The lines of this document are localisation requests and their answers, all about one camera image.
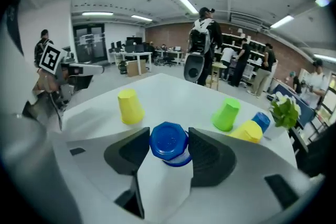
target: door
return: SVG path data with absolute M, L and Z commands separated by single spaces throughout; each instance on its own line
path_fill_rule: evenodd
M 96 63 L 107 60 L 104 24 L 79 25 L 73 30 L 79 62 Z

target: ceiling light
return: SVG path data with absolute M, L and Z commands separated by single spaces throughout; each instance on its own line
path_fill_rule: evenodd
M 96 16 L 112 16 L 113 12 L 83 12 L 82 15 L 87 16 L 87 15 L 96 15 Z
M 315 0 L 315 3 L 320 7 L 327 6 L 330 3 L 330 0 Z
M 314 54 L 314 56 L 316 58 L 320 58 L 329 62 L 336 62 L 336 58 L 335 57 L 330 57 L 330 56 L 326 56 L 326 55 L 320 55 L 320 54 Z
M 190 10 L 192 14 L 198 13 L 197 9 L 190 3 L 189 0 L 180 0 L 180 1 L 184 4 L 184 6 L 186 6 Z
M 149 22 L 151 22 L 151 21 L 152 21 L 152 19 L 148 19 L 148 18 L 141 17 L 141 16 L 138 16 L 138 15 L 132 15 L 131 17 L 132 17 L 132 18 L 141 19 L 141 20 L 147 20 L 147 21 L 149 21 Z
M 280 21 L 276 22 L 275 24 L 271 25 L 271 28 L 278 28 L 279 26 L 284 25 L 285 23 L 288 23 L 293 19 L 294 18 L 292 16 L 288 15 Z

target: stool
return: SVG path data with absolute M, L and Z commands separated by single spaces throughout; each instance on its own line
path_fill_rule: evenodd
M 211 80 L 210 80 L 210 89 L 212 89 L 212 84 L 216 83 L 216 90 L 218 91 L 218 84 L 219 84 L 219 76 L 221 73 L 221 69 L 225 69 L 227 66 L 223 65 L 220 62 L 215 62 L 212 64 L 212 71 L 211 71 Z

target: cardboard box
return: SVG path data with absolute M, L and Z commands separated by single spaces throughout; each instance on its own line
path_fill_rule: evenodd
M 147 73 L 146 60 L 140 60 L 141 74 Z M 139 75 L 138 71 L 138 61 L 128 61 L 127 62 L 127 74 L 129 77 L 134 77 Z

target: blue cap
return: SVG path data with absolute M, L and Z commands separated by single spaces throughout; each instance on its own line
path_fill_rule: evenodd
M 258 112 L 252 119 L 255 121 L 261 128 L 262 133 L 265 133 L 267 130 L 269 124 L 270 124 L 270 119 L 267 115 L 263 114 L 262 112 Z
M 149 138 L 153 155 L 170 161 L 181 155 L 188 144 L 188 136 L 183 128 L 176 123 L 163 122 L 154 127 Z

